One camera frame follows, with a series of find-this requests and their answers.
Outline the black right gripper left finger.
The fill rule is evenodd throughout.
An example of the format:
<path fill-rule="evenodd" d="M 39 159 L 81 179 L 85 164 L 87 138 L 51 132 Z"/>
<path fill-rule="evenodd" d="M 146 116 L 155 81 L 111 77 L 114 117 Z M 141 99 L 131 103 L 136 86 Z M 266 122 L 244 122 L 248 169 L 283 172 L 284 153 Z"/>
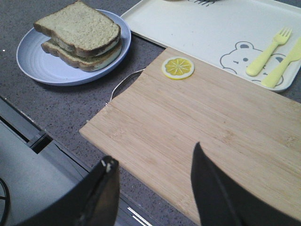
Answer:
<path fill-rule="evenodd" d="M 86 175 L 69 158 L 21 169 L 19 226 L 112 226 L 119 205 L 119 163 L 105 156 Z"/>

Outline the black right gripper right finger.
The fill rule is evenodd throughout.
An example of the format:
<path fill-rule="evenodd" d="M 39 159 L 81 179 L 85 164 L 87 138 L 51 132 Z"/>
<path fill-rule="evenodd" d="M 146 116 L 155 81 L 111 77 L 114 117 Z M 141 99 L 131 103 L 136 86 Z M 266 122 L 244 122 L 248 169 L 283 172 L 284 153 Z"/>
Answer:
<path fill-rule="evenodd" d="M 203 226 L 299 226 L 301 222 L 260 200 L 217 167 L 200 143 L 190 181 Z"/>

